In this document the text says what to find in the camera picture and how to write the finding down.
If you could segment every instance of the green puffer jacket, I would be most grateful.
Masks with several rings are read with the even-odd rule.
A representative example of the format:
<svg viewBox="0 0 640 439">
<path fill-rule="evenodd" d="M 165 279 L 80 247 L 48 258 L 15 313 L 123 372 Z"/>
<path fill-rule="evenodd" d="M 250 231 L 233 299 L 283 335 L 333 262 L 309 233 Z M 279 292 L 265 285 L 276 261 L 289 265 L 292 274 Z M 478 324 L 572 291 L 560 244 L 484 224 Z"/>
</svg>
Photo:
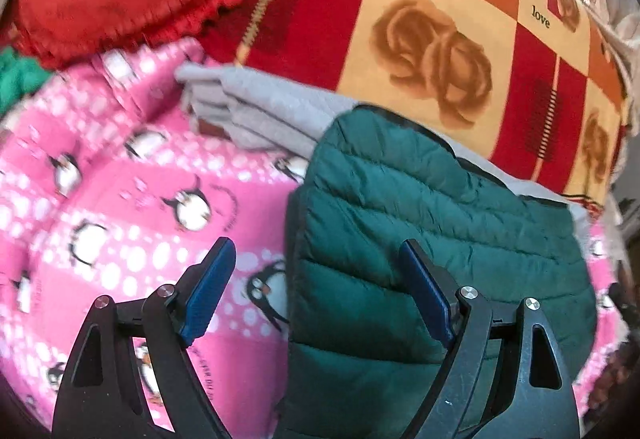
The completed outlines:
<svg viewBox="0 0 640 439">
<path fill-rule="evenodd" d="M 405 239 L 489 300 L 538 298 L 571 376 L 590 353 L 596 301 L 568 209 L 515 196 L 395 114 L 335 120 L 290 199 L 286 238 L 289 381 L 276 439 L 399 438 L 418 410 L 445 352 L 394 266 Z M 498 349 L 490 342 L 467 424 L 482 414 Z"/>
</svg>

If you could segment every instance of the gray towel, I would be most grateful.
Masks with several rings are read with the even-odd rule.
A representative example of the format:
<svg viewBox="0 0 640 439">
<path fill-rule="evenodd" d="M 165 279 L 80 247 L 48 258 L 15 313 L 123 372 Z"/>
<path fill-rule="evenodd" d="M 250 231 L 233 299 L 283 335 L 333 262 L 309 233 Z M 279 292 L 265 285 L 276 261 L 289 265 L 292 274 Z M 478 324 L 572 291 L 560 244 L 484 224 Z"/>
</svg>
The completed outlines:
<svg viewBox="0 0 640 439">
<path fill-rule="evenodd" d="M 334 118 L 355 100 L 248 67 L 184 63 L 175 71 L 184 83 L 183 108 L 221 127 L 240 148 L 283 148 L 309 159 Z"/>
</svg>

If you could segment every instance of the cartoon penguin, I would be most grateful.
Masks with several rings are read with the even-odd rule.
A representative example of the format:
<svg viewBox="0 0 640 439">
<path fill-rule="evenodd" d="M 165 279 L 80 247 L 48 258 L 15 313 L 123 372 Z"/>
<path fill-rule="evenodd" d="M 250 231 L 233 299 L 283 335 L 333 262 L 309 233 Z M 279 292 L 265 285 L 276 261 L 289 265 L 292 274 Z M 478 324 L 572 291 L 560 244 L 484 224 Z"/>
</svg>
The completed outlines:
<svg viewBox="0 0 640 439">
<path fill-rule="evenodd" d="M 20 280 L 12 280 L 11 283 L 18 290 L 16 302 L 18 310 L 23 313 L 31 312 L 31 277 L 27 270 L 23 270 Z"/>
<path fill-rule="evenodd" d="M 249 277 L 246 283 L 246 294 L 267 317 L 267 320 L 279 331 L 282 331 L 280 320 L 287 320 L 287 286 L 283 261 L 270 263 L 263 270 Z"/>
<path fill-rule="evenodd" d="M 200 178 L 191 190 L 180 190 L 173 199 L 162 198 L 162 202 L 174 209 L 174 218 L 179 229 L 200 231 L 211 220 L 211 206 L 200 190 Z"/>
<path fill-rule="evenodd" d="M 158 387 L 158 382 L 156 381 L 154 368 L 151 365 L 149 347 L 146 346 L 146 342 L 142 342 L 139 346 L 136 347 L 136 363 L 138 364 L 140 379 L 151 394 L 151 398 L 149 399 L 149 401 L 151 401 L 152 403 L 156 403 L 156 405 L 162 405 L 160 388 Z"/>
<path fill-rule="evenodd" d="M 65 373 L 66 363 L 64 361 L 57 362 L 52 368 L 47 369 L 47 381 L 55 393 L 60 390 L 62 382 L 62 374 Z"/>
<path fill-rule="evenodd" d="M 69 243 L 69 253 L 77 261 L 92 267 L 107 241 L 107 228 L 90 223 L 86 219 L 74 228 Z"/>
<path fill-rule="evenodd" d="M 291 156 L 290 158 L 277 159 L 273 166 L 278 172 L 282 172 L 296 183 L 302 184 L 305 181 L 306 167 L 309 166 L 309 162 L 299 156 Z"/>
<path fill-rule="evenodd" d="M 60 195 L 69 197 L 82 181 L 78 161 L 72 154 L 63 152 L 57 159 L 49 156 L 49 162 L 54 167 L 53 180 L 56 190 Z"/>
<path fill-rule="evenodd" d="M 146 159 L 151 156 L 167 138 L 156 130 L 138 130 L 125 142 L 124 148 L 131 159 Z"/>
</svg>

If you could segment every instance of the white dot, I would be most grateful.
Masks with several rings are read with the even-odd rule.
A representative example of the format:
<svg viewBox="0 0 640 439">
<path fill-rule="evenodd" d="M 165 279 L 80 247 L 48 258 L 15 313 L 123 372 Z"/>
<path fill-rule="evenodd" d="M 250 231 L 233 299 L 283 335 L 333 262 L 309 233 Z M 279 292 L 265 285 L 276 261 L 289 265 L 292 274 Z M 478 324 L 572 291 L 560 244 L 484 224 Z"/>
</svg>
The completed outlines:
<svg viewBox="0 0 640 439">
<path fill-rule="evenodd" d="M 122 283 L 122 292 L 127 296 L 135 296 L 138 292 L 138 281 L 132 276 L 127 276 Z"/>
<path fill-rule="evenodd" d="M 241 166 L 244 166 L 247 161 L 249 161 L 247 157 L 244 154 L 240 154 L 231 160 L 231 164 L 236 168 L 240 168 Z"/>
<path fill-rule="evenodd" d="M 247 305 L 251 302 L 244 294 L 244 282 L 241 280 L 236 280 L 231 289 L 231 298 L 234 299 L 234 302 L 237 305 Z"/>
<path fill-rule="evenodd" d="M 97 116 L 98 114 L 102 114 L 102 111 L 104 110 L 104 108 L 107 106 L 107 99 L 104 96 L 98 96 L 97 98 L 94 99 L 94 103 L 91 106 L 91 113 L 94 116 Z"/>
<path fill-rule="evenodd" d="M 207 333 L 214 333 L 218 330 L 218 326 L 220 325 L 220 318 L 218 318 L 217 314 L 214 314 L 211 317 L 211 321 L 209 322 L 209 325 L 207 326 Z"/>
<path fill-rule="evenodd" d="M 10 235 L 14 239 L 17 239 L 18 237 L 20 237 L 20 235 L 22 235 L 23 231 L 24 231 L 24 228 L 22 227 L 22 225 L 20 223 L 15 223 L 14 226 L 11 228 Z"/>
<path fill-rule="evenodd" d="M 240 253 L 236 259 L 238 271 L 253 271 L 258 267 L 258 257 L 255 253 Z"/>
<path fill-rule="evenodd" d="M 255 323 L 258 321 L 258 314 L 256 313 L 254 308 L 250 307 L 244 310 L 242 319 L 247 325 L 255 325 Z"/>
<path fill-rule="evenodd" d="M 160 244 L 158 244 L 158 247 L 156 247 L 156 250 L 154 251 L 153 257 L 151 259 L 156 269 L 162 269 L 164 268 L 164 266 L 166 266 L 167 262 L 169 262 L 170 251 L 171 248 L 166 242 L 161 242 Z"/>
<path fill-rule="evenodd" d="M 141 271 L 146 266 L 146 251 L 140 246 L 134 247 L 127 257 L 127 267 L 130 271 Z"/>
<path fill-rule="evenodd" d="M 34 207 L 34 215 L 36 220 L 41 221 L 49 212 L 49 201 L 42 198 L 36 201 L 36 206 Z"/>
<path fill-rule="evenodd" d="M 215 158 L 209 159 L 207 167 L 209 170 L 220 170 L 225 165 L 225 158 L 222 156 L 215 156 Z"/>
<path fill-rule="evenodd" d="M 140 227 L 139 226 L 131 226 L 129 228 L 129 239 L 135 241 L 140 236 Z"/>
<path fill-rule="evenodd" d="M 11 210 L 6 206 L 0 206 L 0 229 L 7 229 L 11 222 Z"/>
<path fill-rule="evenodd" d="M 151 58 L 145 58 L 140 61 L 140 70 L 143 73 L 152 73 L 156 70 L 156 62 L 151 60 Z"/>
<path fill-rule="evenodd" d="M 120 281 L 120 267 L 116 263 L 108 263 L 102 270 L 100 281 L 105 289 L 116 288 Z"/>
<path fill-rule="evenodd" d="M 158 154 L 158 157 L 156 158 L 156 162 L 158 164 L 169 164 L 173 160 L 174 160 L 174 153 L 169 149 L 165 149 L 162 152 L 160 152 L 160 154 Z"/>
<path fill-rule="evenodd" d="M 189 255 L 189 250 L 186 249 L 185 247 L 181 247 L 178 250 L 178 253 L 175 254 L 178 262 L 180 263 L 185 263 L 187 261 L 187 256 Z"/>
</svg>

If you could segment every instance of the white polka dot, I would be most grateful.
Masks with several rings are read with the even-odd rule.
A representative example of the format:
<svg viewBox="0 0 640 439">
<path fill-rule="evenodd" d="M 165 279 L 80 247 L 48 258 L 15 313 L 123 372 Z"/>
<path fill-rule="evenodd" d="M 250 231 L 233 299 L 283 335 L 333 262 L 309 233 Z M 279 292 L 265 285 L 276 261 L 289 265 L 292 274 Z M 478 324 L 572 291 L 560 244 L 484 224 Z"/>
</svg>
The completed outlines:
<svg viewBox="0 0 640 439">
<path fill-rule="evenodd" d="M 7 229 L 11 222 L 11 210 L 6 206 L 0 206 L 0 229 Z"/>
<path fill-rule="evenodd" d="M 255 253 L 240 253 L 236 259 L 238 271 L 253 271 L 258 267 L 258 257 Z"/>
<path fill-rule="evenodd" d="M 49 213 L 49 201 L 47 199 L 38 199 L 33 209 L 36 220 L 41 221 Z"/>
<path fill-rule="evenodd" d="M 146 266 L 146 251 L 140 246 L 134 247 L 127 257 L 127 267 L 130 271 L 137 272 Z"/>
<path fill-rule="evenodd" d="M 207 141 L 204 142 L 204 148 L 207 150 L 215 150 L 220 146 L 220 140 L 217 138 L 207 138 Z"/>
<path fill-rule="evenodd" d="M 18 177 L 18 187 L 22 190 L 27 190 L 29 183 L 29 178 L 25 174 L 20 174 L 20 177 Z"/>
<path fill-rule="evenodd" d="M 17 239 L 18 237 L 20 237 L 20 235 L 22 235 L 23 231 L 24 231 L 24 228 L 22 227 L 22 225 L 20 223 L 15 223 L 14 226 L 12 226 L 11 228 L 10 235 L 14 239 Z"/>
<path fill-rule="evenodd" d="M 122 283 L 122 292 L 126 296 L 135 296 L 138 292 L 138 281 L 132 276 L 127 276 Z"/>
<path fill-rule="evenodd" d="M 30 202 L 26 197 L 20 195 L 14 197 L 15 214 L 24 219 L 29 212 Z"/>
<path fill-rule="evenodd" d="M 161 242 L 156 247 L 154 251 L 153 257 L 151 261 L 156 269 L 162 269 L 166 266 L 167 262 L 169 262 L 169 252 L 171 251 L 171 247 L 166 242 Z"/>
<path fill-rule="evenodd" d="M 247 305 L 251 302 L 246 297 L 244 292 L 244 282 L 241 280 L 236 280 L 231 288 L 231 298 L 234 299 L 234 302 L 238 305 Z"/>
<path fill-rule="evenodd" d="M 102 270 L 100 275 L 102 287 L 105 289 L 114 289 L 120 281 L 120 268 L 116 263 L 108 263 Z"/>
<path fill-rule="evenodd" d="M 241 166 L 244 166 L 247 161 L 249 161 L 247 157 L 244 154 L 240 154 L 231 160 L 231 164 L 236 168 L 240 168 Z"/>
<path fill-rule="evenodd" d="M 255 325 L 255 323 L 258 321 L 258 314 L 256 313 L 254 308 L 250 307 L 244 310 L 242 319 L 247 325 Z"/>
<path fill-rule="evenodd" d="M 98 116 L 102 114 L 102 111 L 107 106 L 107 99 L 104 96 L 98 96 L 94 99 L 94 102 L 91 105 L 91 113 L 94 116 Z"/>
<path fill-rule="evenodd" d="M 187 257 L 189 256 L 189 250 L 185 247 L 181 247 L 178 250 L 178 253 L 175 254 L 175 256 L 178 259 L 178 262 L 185 263 L 187 261 Z"/>
<path fill-rule="evenodd" d="M 51 361 L 51 353 L 49 348 L 42 342 L 36 343 L 36 354 L 44 363 Z"/>
<path fill-rule="evenodd" d="M 152 73 L 156 70 L 156 62 L 154 62 L 151 58 L 144 58 L 140 60 L 140 70 L 143 73 Z"/>
<path fill-rule="evenodd" d="M 214 314 L 211 317 L 211 321 L 209 322 L 209 325 L 207 326 L 207 333 L 214 333 L 218 330 L 218 326 L 220 326 L 220 318 L 218 318 L 217 314 Z"/>
<path fill-rule="evenodd" d="M 207 162 L 207 168 L 209 170 L 220 170 L 225 165 L 225 158 L 222 156 L 215 156 L 215 158 L 209 159 Z"/>
<path fill-rule="evenodd" d="M 140 236 L 140 227 L 139 226 L 131 226 L 129 228 L 129 239 L 135 241 Z"/>
</svg>

